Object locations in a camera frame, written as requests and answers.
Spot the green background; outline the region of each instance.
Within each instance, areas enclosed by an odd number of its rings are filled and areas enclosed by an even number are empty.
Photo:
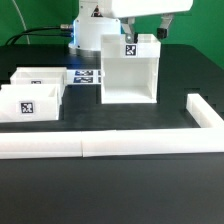
[[[71,24],[78,14],[78,0],[17,0],[27,28]],[[162,43],[188,44],[224,68],[224,0],[194,0],[192,10],[175,15],[169,38]],[[156,33],[160,16],[136,19],[139,33]],[[11,0],[0,2],[0,44],[23,31],[22,23]],[[60,37],[31,37],[31,44],[64,44]],[[18,43],[26,43],[23,38]]]

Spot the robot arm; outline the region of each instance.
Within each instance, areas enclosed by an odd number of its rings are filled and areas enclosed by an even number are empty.
[[[133,24],[135,17],[162,14],[162,24],[158,28],[158,38],[166,38],[173,13],[190,10],[193,0],[99,0],[103,16],[121,20],[126,33],[126,42],[137,42]]]

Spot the black surface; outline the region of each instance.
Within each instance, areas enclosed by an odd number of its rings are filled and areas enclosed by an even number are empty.
[[[224,157],[0,161],[1,224],[222,224]]]
[[[62,46],[0,48],[2,83],[16,66],[99,68],[98,62],[69,56]],[[158,105],[104,106],[97,86],[69,87],[63,120],[0,130],[195,127],[184,110],[186,94],[199,92],[221,114],[223,75],[192,47],[163,46]],[[223,153],[0,161],[1,224],[223,224],[223,211]]]
[[[1,83],[19,66],[99,69],[100,60],[70,55],[65,46],[0,47]],[[157,129],[198,127],[185,110],[187,93],[197,92],[223,116],[224,71],[195,48],[163,45],[158,104],[100,103],[100,86],[68,86],[59,121],[0,124],[0,132]]]

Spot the white bin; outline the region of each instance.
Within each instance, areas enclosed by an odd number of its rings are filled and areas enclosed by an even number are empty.
[[[2,85],[0,122],[58,120],[59,98],[55,85]]]
[[[65,67],[19,67],[11,76],[11,84],[57,84],[60,96],[65,90],[67,68]]]
[[[101,102],[156,103],[161,43],[151,34],[140,34],[138,44],[127,44],[125,35],[101,39]]]

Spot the black cable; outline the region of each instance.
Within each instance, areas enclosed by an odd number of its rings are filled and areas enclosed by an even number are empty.
[[[47,27],[37,27],[37,28],[31,28],[31,29],[27,29],[25,31],[23,31],[21,34],[18,34],[18,36],[16,38],[14,38],[14,40],[11,42],[11,44],[15,44],[16,41],[18,39],[20,39],[20,37],[22,37],[24,33],[31,33],[31,32],[35,32],[35,31],[45,31],[45,30],[59,30],[60,26],[47,26]]]
[[[5,45],[8,45],[8,43],[17,38],[17,37],[21,37],[21,36],[56,36],[56,37],[72,37],[72,33],[60,33],[60,34],[38,34],[38,33],[21,33],[21,34],[18,34],[18,35],[15,35],[15,36],[12,36],[11,38],[9,38]]]

